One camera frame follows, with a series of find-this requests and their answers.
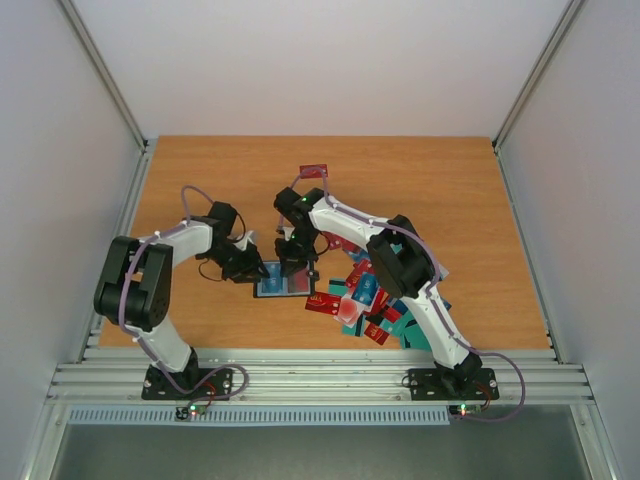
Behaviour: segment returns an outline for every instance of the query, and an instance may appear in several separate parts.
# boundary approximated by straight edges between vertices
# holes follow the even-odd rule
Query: orange wooden surface
[[[164,230],[183,217],[180,188],[191,183],[231,203],[259,233],[264,260],[275,259],[275,194],[301,164],[326,163],[341,201],[374,215],[409,217],[451,275],[441,284],[451,314],[478,348],[548,348],[524,255],[487,138],[441,137],[161,137],[132,234]],[[297,190],[319,186],[303,180]],[[206,200],[189,194],[194,214]],[[348,275],[341,251],[322,256],[320,291]],[[219,275],[213,264],[207,274]],[[174,270],[170,315],[196,347],[398,348],[341,334],[304,298],[254,299],[251,285],[201,278],[192,259]],[[107,324],[103,346],[131,345]]]

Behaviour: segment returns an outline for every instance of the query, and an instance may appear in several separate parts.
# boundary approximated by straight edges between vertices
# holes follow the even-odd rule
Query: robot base
[[[453,393],[442,381],[442,371],[436,368],[412,368],[408,371],[405,386],[411,391],[411,400],[486,400],[486,394],[476,387],[482,385],[491,400],[500,398],[496,375],[491,368],[481,368],[462,391]]]
[[[198,377],[203,378],[208,374],[211,368],[199,368]],[[231,392],[233,388],[233,370],[225,368],[220,370],[215,375],[212,375],[207,379],[207,383],[213,385],[216,389],[217,395],[226,395]],[[193,400],[195,398],[208,397],[211,389],[206,385],[198,387],[194,392],[184,395],[178,392],[171,383],[164,377],[164,374],[157,368],[150,366],[145,375],[144,384],[142,388],[143,400]]]

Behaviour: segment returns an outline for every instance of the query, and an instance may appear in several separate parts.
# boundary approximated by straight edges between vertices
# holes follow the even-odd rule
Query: red object
[[[373,323],[369,324],[369,326],[364,331],[364,334],[379,345],[384,345],[384,342],[386,342],[387,338],[389,338],[389,334],[387,332],[374,325]]]
[[[368,307],[369,310],[365,310],[364,313],[366,313],[367,315],[376,315],[387,303],[388,298],[389,296],[387,295],[387,292],[385,292],[381,288],[378,288],[378,293],[376,293],[376,296],[373,299],[373,303]]]
[[[360,281],[360,277],[364,272],[368,272],[372,268],[371,260],[368,258],[363,258],[356,264],[356,268],[353,269],[353,272],[349,274],[347,279],[345,280],[345,285],[348,289],[354,289],[358,285]]]
[[[300,165],[300,178],[322,178],[322,174],[318,170],[311,170],[310,172],[302,173],[305,169],[311,167],[318,167],[324,171],[325,176],[329,176],[329,169],[326,163],[317,163],[315,165]]]
[[[336,315],[340,308],[341,297],[331,295],[330,293],[316,292],[307,297],[305,309],[312,312],[326,313],[328,315]]]
[[[362,250],[355,243],[351,243],[349,240],[340,237],[340,243],[342,244],[342,249],[351,253],[359,253]]]
[[[356,302],[349,296],[345,296],[342,297],[342,300],[340,301],[338,314],[333,318],[343,325],[350,327],[358,321],[358,318],[360,318],[360,315],[362,314],[362,310],[364,310],[364,305]]]
[[[396,323],[398,319],[402,317],[402,314],[393,307],[388,307],[382,310],[382,316],[391,323]]]
[[[343,241],[346,242],[346,240],[344,240],[342,237],[339,237],[338,235],[335,235],[333,233],[322,232],[322,234],[329,242],[329,250],[336,250],[342,246]]]

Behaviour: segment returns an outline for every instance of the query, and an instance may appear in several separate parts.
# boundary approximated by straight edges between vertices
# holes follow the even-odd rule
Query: white wall
[[[0,7],[0,478],[89,311],[137,149],[52,0]]]
[[[640,471],[640,3],[587,2],[503,149],[543,295]]]
[[[495,136],[566,0],[76,0],[147,136]]]

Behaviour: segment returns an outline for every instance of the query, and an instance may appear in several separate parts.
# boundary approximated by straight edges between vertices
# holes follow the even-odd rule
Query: robotic arm
[[[445,308],[437,287],[431,286],[436,268],[422,247],[394,228],[416,233],[401,215],[382,219],[340,204],[314,188],[300,196],[285,188],[274,202],[275,208],[293,226],[288,239],[276,240],[283,275],[316,260],[314,241],[320,232],[330,232],[366,249],[380,286],[400,298],[415,317],[433,350],[443,386],[456,395],[474,380],[482,366],[480,357],[460,345],[468,345]],[[399,246],[397,253],[392,245]]]
[[[206,216],[192,217],[167,232],[141,239],[117,237],[111,243],[94,296],[95,311],[134,335],[152,360],[145,379],[145,391],[164,392],[164,399],[179,392],[170,388],[165,370],[183,390],[191,390],[201,378],[195,350],[182,340],[168,315],[173,268],[195,255],[222,267],[222,279],[253,283],[269,276],[255,245],[255,234],[245,232],[230,239],[237,211],[215,202]],[[127,291],[125,278],[139,256],[136,273]],[[125,298],[124,318],[120,301]]]

